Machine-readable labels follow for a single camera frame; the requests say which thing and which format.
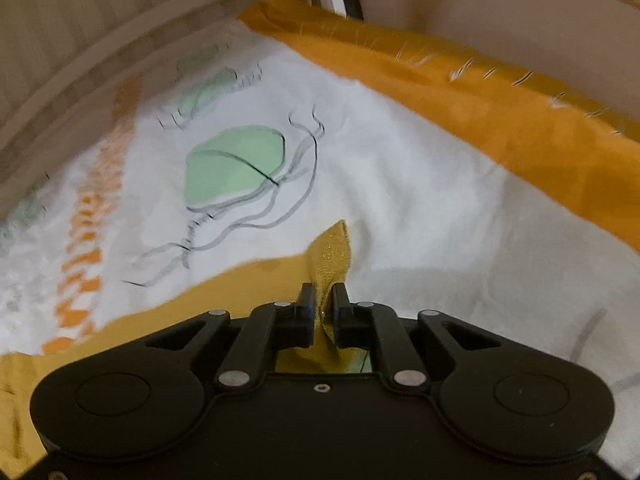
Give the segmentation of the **white leaf-print duvet cover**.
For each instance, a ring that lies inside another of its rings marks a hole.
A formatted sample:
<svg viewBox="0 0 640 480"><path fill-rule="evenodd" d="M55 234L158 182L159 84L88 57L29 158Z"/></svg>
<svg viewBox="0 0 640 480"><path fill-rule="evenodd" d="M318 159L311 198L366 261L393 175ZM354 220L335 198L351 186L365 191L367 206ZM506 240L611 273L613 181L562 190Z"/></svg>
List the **white leaf-print duvet cover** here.
<svg viewBox="0 0 640 480"><path fill-rule="evenodd" d="M437 309L590 368L639 471L639 246L442 127L231 22L65 129L91 141L1 226L1 357L44 356L348 227L355 298Z"/></svg>

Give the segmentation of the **mustard yellow knit sweater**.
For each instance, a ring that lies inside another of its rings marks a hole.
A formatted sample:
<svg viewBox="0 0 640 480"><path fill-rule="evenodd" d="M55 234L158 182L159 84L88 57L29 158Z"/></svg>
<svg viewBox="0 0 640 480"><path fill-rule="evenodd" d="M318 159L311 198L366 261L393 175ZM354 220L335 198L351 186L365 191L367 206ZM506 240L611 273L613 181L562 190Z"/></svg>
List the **mustard yellow knit sweater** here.
<svg viewBox="0 0 640 480"><path fill-rule="evenodd" d="M344 220L318 235L299 255L241 264L145 312L126 315L93 330L63 351L44 356L11 353L1 358L1 471L18 478L43 458L44 447L29 415L29 400L47 374L86 356L111 349L212 309L245 318L267 302L293 301L302 285L314 285L320 314L332 285L346 280L352 248Z"/></svg>

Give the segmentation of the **orange bed sheet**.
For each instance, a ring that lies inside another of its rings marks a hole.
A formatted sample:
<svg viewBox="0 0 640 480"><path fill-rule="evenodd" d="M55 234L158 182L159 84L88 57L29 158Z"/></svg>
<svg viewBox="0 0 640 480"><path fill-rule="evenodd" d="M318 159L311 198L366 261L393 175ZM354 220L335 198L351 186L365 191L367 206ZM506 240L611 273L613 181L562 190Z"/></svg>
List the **orange bed sheet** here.
<svg viewBox="0 0 640 480"><path fill-rule="evenodd" d="M342 18L307 0L241 12L258 32L388 96L632 248L639 124L567 84L435 36Z"/></svg>

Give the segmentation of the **light wooden bed frame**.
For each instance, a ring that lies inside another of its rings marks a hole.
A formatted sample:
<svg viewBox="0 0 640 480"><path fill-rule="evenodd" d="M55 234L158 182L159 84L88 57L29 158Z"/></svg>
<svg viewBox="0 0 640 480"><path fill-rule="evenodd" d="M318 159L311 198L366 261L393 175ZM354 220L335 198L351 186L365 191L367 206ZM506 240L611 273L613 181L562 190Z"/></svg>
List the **light wooden bed frame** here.
<svg viewBox="0 0 640 480"><path fill-rule="evenodd" d="M1 0L1 207L91 141L65 124L107 88L256 0ZM342 13L347 0L312 0ZM357 0L639 114L639 0Z"/></svg>

